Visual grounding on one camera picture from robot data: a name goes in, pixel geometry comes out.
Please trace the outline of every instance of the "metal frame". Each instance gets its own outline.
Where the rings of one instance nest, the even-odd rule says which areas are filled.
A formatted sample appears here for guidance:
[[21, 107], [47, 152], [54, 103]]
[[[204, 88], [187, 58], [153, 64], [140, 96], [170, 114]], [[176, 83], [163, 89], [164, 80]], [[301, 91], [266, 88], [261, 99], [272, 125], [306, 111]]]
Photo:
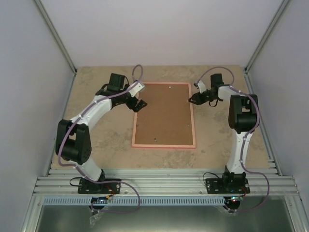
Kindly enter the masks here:
[[[247, 74], [245, 69], [243, 70], [243, 75], [244, 75], [249, 93], [254, 93], [250, 77]], [[271, 142], [271, 140], [268, 136], [268, 132], [266, 130], [266, 127], [265, 127], [265, 124], [264, 124], [264, 121], [263, 121], [263, 116], [260, 116], [260, 118], [261, 118], [260, 119], [261, 120], [260, 130], [261, 130], [261, 134], [262, 134], [262, 137], [263, 137], [263, 141], [264, 141], [264, 145], [265, 145], [267, 154], [268, 154], [268, 156], [271, 160], [274, 160], [274, 163], [275, 163], [276, 168], [278, 170], [278, 174], [282, 175], [280, 161], [279, 161], [277, 153], [273, 149], [274, 146], [272, 145], [272, 142]]]
[[77, 69], [75, 68], [73, 61], [71, 59], [71, 57], [68, 54], [68, 51], [66, 50], [55, 26], [53, 25], [52, 21], [50, 20], [50, 17], [48, 16], [48, 13], [43, 5], [43, 3], [41, 2], [41, 0], [33, 0], [35, 6], [37, 7], [39, 13], [41, 14], [44, 22], [46, 23], [47, 28], [49, 29], [49, 31], [51, 32], [56, 44], [58, 45], [60, 51], [62, 52], [65, 60], [67, 61], [68, 65], [70, 66], [72, 72], [74, 74], [76, 74]]
[[263, 49], [265, 43], [267, 42], [268, 38], [270, 37], [271, 33], [273, 32], [273, 30], [275, 29], [275, 27], [277, 26], [278, 22], [280, 21], [281, 17], [283, 16], [283, 13], [285, 12], [285, 10], [287, 9], [287, 7], [289, 6], [290, 2], [292, 0], [283, 0], [279, 9], [277, 10], [277, 12], [275, 13], [274, 17], [272, 18], [266, 32], [264, 33], [260, 43], [258, 44], [258, 46], [256, 47], [253, 55], [251, 56], [247, 67], [246, 67], [246, 71], [248, 72], [249, 69], [252, 67], [255, 59], [258, 57], [258, 55], [260, 54], [261, 50]]

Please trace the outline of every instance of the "white side panel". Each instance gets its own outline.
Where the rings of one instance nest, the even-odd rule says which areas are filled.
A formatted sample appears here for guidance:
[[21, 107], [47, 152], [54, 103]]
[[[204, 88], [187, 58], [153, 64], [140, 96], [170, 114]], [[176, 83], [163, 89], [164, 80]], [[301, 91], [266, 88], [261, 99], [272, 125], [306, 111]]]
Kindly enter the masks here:
[[43, 0], [75, 66], [246, 65], [282, 0]]
[[0, 22], [0, 225], [18, 232], [73, 75], [32, 1], [1, 1]]
[[292, 1], [250, 76], [282, 171], [309, 214], [309, 1]]

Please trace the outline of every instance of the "metal plate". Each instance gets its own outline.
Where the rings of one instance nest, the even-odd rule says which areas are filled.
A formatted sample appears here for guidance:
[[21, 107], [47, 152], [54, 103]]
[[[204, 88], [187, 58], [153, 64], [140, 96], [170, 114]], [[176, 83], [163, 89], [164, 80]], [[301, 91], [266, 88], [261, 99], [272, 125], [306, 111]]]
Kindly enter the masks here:
[[[46, 197], [44, 205], [90, 205], [92, 197]], [[141, 206], [194, 206], [224, 205], [223, 197], [140, 197]], [[113, 197], [111, 201], [100, 200], [100, 206], [136, 206], [137, 197]]]

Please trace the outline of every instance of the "purple cable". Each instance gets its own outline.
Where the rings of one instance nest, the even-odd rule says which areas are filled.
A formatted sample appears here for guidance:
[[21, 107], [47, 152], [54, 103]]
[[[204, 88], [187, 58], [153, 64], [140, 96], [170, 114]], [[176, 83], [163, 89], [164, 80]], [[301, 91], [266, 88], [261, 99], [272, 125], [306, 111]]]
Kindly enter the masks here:
[[[134, 77], [134, 71], [135, 71], [135, 69], [136, 69], [137, 67], [140, 67], [140, 77], [139, 77], [138, 80], [136, 81], [136, 80], [135, 80], [135, 77]], [[97, 100], [97, 103], [99, 103], [99, 102], [101, 102], [101, 101], [104, 101], [104, 100], [106, 100], [106, 99], [118, 97], [118, 96], [121, 96], [121, 95], [123, 95], [123, 94], [128, 93], [131, 89], [133, 89], [133, 88], [141, 81], [141, 79], [142, 79], [142, 77], [143, 77], [143, 71], [144, 71], [144, 70], [143, 70], [143, 67], [142, 67], [140, 64], [136, 65], [136, 66], [133, 68], [133, 71], [132, 71], [132, 78], [133, 78], [133, 81], [135, 81], [135, 84], [134, 84], [132, 87], [128, 88], [128, 89], [125, 90], [124, 92], [117, 93], [117, 94], [114, 94], [114, 95], [111, 95], [111, 96], [108, 96], [108, 97], [103, 97], [103, 98]], [[72, 164], [72, 163], [70, 163], [70, 164], [61, 163], [61, 154], [62, 154], [62, 150], [63, 150], [64, 144], [65, 144], [67, 138], [69, 137], [69, 134], [71, 133], [71, 131], [73, 130], [73, 128], [75, 127], [75, 125], [76, 125], [76, 124], [79, 122], [79, 120], [81, 120], [81, 118], [82, 118], [94, 105], [96, 105], [97, 103], [94, 102], [94, 103], [90, 104], [90, 105], [79, 115], [79, 118], [78, 118], [76, 121], [73, 122], [73, 124], [70, 126], [70, 128], [69, 128], [68, 131], [67, 131], [67, 133], [65, 134], [65, 136], [64, 136], [64, 138], [63, 138], [63, 140], [62, 140], [62, 143], [61, 143], [61, 145], [60, 145], [59, 152], [58, 152], [58, 158], [57, 158], [58, 164], [59, 164], [61, 167], [76, 167], [76, 165], [75, 165], [75, 164]]]
[[132, 70], [132, 79], [133, 79], [133, 81], [136, 81], [135, 76], [134, 76], [134, 72], [135, 72], [137, 67], [140, 67], [140, 75], [141, 76], [143, 76], [143, 73], [144, 73], [144, 69], [143, 69], [142, 65], [140, 65], [140, 64], [135, 65], [133, 70]]
[[215, 66], [215, 67], [212, 67], [212, 68], [208, 69], [208, 70], [207, 70], [206, 72], [204, 72], [204, 73], [201, 75], [201, 77], [196, 81], [196, 84], [205, 76], [206, 73], [208, 73], [209, 71], [211, 71], [211, 70], [213, 70], [213, 69], [225, 69], [225, 70], [227, 70], [227, 71], [232, 75], [232, 78], [233, 78], [233, 80], [232, 80], [232, 82], [230, 83], [230, 85], [231, 85], [231, 86], [233, 85], [233, 83], [234, 83], [234, 81], [235, 81], [235, 76], [234, 76], [234, 74], [232, 73], [231, 70], [229, 70], [228, 68], [223, 67], [223, 66]]

